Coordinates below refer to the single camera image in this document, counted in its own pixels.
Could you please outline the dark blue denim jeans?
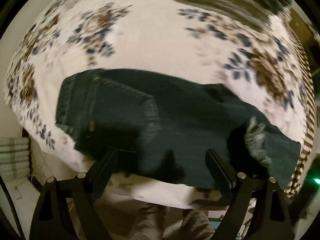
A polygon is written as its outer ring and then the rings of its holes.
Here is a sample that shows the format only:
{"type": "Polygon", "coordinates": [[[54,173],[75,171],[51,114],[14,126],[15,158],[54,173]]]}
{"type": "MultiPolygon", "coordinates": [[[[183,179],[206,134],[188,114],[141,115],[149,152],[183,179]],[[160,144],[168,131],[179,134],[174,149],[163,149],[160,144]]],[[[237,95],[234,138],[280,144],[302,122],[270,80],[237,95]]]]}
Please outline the dark blue denim jeans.
{"type": "Polygon", "coordinates": [[[121,152],[116,172],[214,188],[205,154],[235,170],[269,167],[285,188],[300,144],[222,84],[201,85],[134,69],[93,69],[64,79],[56,125],[93,160],[121,152]]]}

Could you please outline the green striped folded blankets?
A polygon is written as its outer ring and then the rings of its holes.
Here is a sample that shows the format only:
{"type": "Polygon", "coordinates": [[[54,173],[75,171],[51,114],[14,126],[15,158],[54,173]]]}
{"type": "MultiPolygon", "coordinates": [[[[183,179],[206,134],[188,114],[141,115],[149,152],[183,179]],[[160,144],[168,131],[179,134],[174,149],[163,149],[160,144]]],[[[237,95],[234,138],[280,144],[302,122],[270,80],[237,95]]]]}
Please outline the green striped folded blankets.
{"type": "Polygon", "coordinates": [[[0,172],[5,180],[16,180],[30,175],[29,138],[4,138],[0,142],[0,172]]]}

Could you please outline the white floral bed blanket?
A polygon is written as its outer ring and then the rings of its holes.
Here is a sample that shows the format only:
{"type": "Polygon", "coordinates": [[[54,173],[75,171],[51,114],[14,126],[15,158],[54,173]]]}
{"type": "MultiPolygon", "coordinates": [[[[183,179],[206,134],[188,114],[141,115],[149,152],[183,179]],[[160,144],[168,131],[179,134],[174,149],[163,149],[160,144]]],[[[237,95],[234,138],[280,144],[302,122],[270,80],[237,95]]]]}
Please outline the white floral bed blanket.
{"type": "Polygon", "coordinates": [[[301,145],[287,196],[313,145],[313,85],[288,10],[262,31],[178,0],[39,0],[43,10],[18,29],[4,76],[4,100],[40,148],[74,170],[88,165],[71,137],[55,124],[63,80],[94,69],[132,68],[196,83],[221,83],[257,107],[301,145]]]}

